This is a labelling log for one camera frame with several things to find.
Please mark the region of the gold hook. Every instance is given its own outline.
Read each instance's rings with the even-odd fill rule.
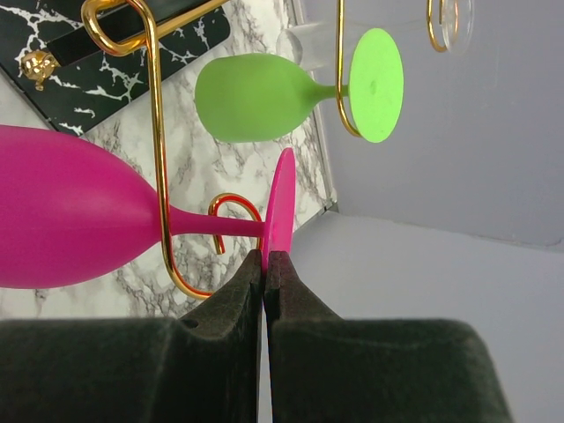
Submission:
[[[338,0],[337,8],[337,65],[336,65],[336,86],[337,86],[337,108],[341,116],[341,122],[346,130],[355,137],[361,137],[359,131],[354,128],[351,120],[346,115],[345,96],[348,87],[345,87],[343,79],[345,77],[345,54],[343,49],[343,40],[345,38],[345,0]]]
[[[167,154],[165,146],[165,126],[162,106],[162,85],[160,74],[160,51],[158,27],[155,18],[144,0],[86,0],[83,4],[83,21],[94,41],[101,48],[108,48],[108,53],[117,55],[130,53],[131,44],[114,44],[101,30],[96,19],[97,11],[102,11],[119,4],[128,3],[139,13],[145,26],[142,40],[147,47],[147,63],[149,68],[149,91],[151,93],[152,138],[154,144],[155,173],[157,178],[157,194],[159,196],[160,239],[162,255],[168,275],[174,284],[186,295],[197,300],[205,300],[212,293],[201,291],[191,286],[180,274],[174,260],[172,235],[170,232],[170,197],[168,194]]]
[[[97,19],[99,11],[111,9],[120,4],[129,3],[137,9],[137,7],[130,0],[86,0],[82,4],[82,21],[85,24],[85,29],[94,40],[94,42],[106,53],[112,56],[126,56],[133,53],[138,48],[147,45],[147,37],[145,33],[141,33],[134,37],[129,38],[123,42],[114,42],[107,35],[104,34]],[[157,40],[169,35],[175,29],[185,26],[188,23],[201,18],[206,13],[213,11],[226,3],[227,0],[209,0],[205,4],[198,6],[191,11],[187,11],[180,16],[172,18],[163,24],[156,26]]]
[[[224,194],[219,194],[210,202],[210,207],[208,208],[208,214],[211,216],[217,216],[219,207],[224,203],[235,203],[244,208],[253,218],[255,222],[261,221],[261,215],[256,209],[256,207],[245,197],[238,194],[233,194],[231,192],[226,192]],[[215,250],[218,254],[225,254],[226,246],[223,243],[223,237],[221,235],[213,235],[213,243],[215,245]],[[263,239],[258,238],[256,240],[256,249],[262,249]]]
[[[458,0],[453,0],[455,2],[455,40],[458,36]],[[439,0],[439,25],[442,25],[444,13],[444,0]],[[433,25],[433,0],[427,0],[427,33],[429,34],[429,40],[433,48],[439,53],[444,53],[447,51],[446,45],[439,44],[434,34]]]

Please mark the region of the marble surface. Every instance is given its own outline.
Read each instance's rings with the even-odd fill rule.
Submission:
[[[329,203],[313,120],[273,142],[226,145],[206,133],[192,100],[197,74],[212,58],[253,51],[274,53],[280,29],[293,20],[292,8],[285,0],[231,0],[225,8],[233,29],[230,39],[163,86],[172,203],[190,212],[206,213],[217,194],[231,191],[247,197],[264,215],[278,156],[291,146],[298,168],[295,228],[299,228]],[[4,78],[0,78],[0,123],[44,127]],[[154,186],[146,95],[85,137],[121,157]],[[223,215],[248,218],[243,210],[229,205]],[[178,267],[193,285],[215,290],[233,275],[254,243],[226,237],[227,253],[217,256],[210,236],[178,237]],[[81,285],[38,291],[2,289],[0,318],[178,316],[197,303],[175,288],[162,264],[160,246],[155,246],[120,270]]]

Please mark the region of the gray surface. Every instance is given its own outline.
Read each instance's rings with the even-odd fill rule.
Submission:
[[[387,142],[348,136],[324,103],[340,211],[564,250],[564,3],[475,3],[464,57],[435,53],[424,29],[392,33],[406,82]],[[310,21],[335,16],[326,0],[304,9]],[[424,18],[425,1],[349,0],[346,10],[377,26]]]
[[[328,212],[297,234],[292,260],[343,317],[470,323],[516,421],[564,421],[564,255]],[[270,421],[266,360],[261,422]]]

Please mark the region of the pink glass base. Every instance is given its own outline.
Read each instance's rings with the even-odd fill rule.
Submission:
[[[271,197],[266,210],[263,238],[263,271],[268,270],[272,251],[290,253],[293,238],[293,215],[296,203],[296,162],[291,148],[286,148],[276,166]]]

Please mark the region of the green wine glass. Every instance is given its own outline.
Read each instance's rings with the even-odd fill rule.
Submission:
[[[379,143],[394,130],[404,93],[397,45],[380,28],[367,31],[354,50],[348,96],[360,135]],[[206,130],[225,143],[269,141],[299,127],[317,103],[337,88],[315,82],[281,56],[251,53],[212,60],[197,79],[197,113]]]

